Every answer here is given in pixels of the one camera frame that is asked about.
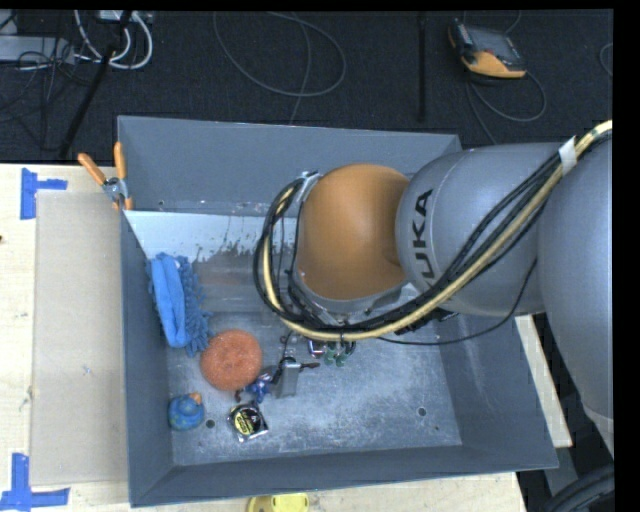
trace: orange sponge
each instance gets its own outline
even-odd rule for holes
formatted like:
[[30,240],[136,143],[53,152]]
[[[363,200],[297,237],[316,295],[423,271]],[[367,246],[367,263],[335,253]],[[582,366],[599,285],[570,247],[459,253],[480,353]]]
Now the orange sponge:
[[262,368],[262,349],[250,333],[231,329],[209,340],[200,356],[200,371],[212,386],[235,391],[251,384]]

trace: blue rubber duck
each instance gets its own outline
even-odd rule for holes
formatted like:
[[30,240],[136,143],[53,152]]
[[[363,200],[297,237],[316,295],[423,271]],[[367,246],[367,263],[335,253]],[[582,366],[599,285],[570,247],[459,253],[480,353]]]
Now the blue rubber duck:
[[191,430],[204,421],[204,405],[200,393],[190,393],[169,402],[169,425],[174,430]]

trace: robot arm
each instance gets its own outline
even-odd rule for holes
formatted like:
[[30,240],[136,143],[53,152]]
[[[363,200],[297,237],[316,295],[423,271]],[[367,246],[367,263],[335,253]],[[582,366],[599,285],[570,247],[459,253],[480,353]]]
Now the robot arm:
[[560,151],[513,144],[446,155],[409,182],[373,165],[327,173],[301,205],[286,297],[273,238],[304,184],[294,182],[265,221],[258,289],[291,330],[328,342],[401,334],[439,310],[545,312],[613,453],[611,131],[603,123]]

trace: blue towel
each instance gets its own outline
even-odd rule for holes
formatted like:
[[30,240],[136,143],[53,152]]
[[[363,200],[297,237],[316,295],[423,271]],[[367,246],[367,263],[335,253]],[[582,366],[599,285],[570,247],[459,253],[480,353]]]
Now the blue towel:
[[207,348],[212,314],[200,308],[204,293],[189,260],[160,253],[147,262],[147,275],[169,346],[184,347],[190,357]]

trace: yellow cable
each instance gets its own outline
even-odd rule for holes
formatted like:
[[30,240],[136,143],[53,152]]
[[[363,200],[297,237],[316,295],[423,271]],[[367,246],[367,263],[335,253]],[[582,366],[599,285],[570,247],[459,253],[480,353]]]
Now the yellow cable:
[[[582,155],[582,153],[601,135],[612,130],[612,121],[604,122],[589,133],[587,133],[575,146],[576,159]],[[383,327],[372,329],[370,331],[362,331],[356,333],[335,333],[335,332],[323,332],[309,329],[303,325],[297,324],[290,320],[281,318],[282,322],[289,327],[289,329],[296,331],[303,336],[311,338],[316,341],[360,341],[368,338],[378,338],[384,336],[390,332],[403,329],[408,325],[416,322],[423,316],[427,315],[435,308],[437,308],[443,302],[449,300],[455,293],[457,293],[463,286],[465,286],[471,279],[473,279],[491,260],[491,258],[503,247],[503,245],[511,238],[520,227],[525,223],[527,218],[542,204],[542,202],[549,196],[553,187],[555,187],[566,173],[563,170],[562,164],[558,165],[547,181],[542,185],[540,190],[533,196],[531,201],[522,209],[522,211],[511,221],[502,234],[489,246],[489,248],[458,278],[447,286],[444,290],[433,297],[429,302],[423,304],[415,311],[409,313],[407,316],[396,320],[393,323],[389,323]],[[269,245],[269,236],[265,238],[265,247]],[[273,281],[271,280],[271,269],[269,265],[269,255],[267,251],[263,251],[262,255],[262,267],[264,271],[265,289],[269,301],[283,311],[282,305],[278,302],[276,294],[273,289]]]

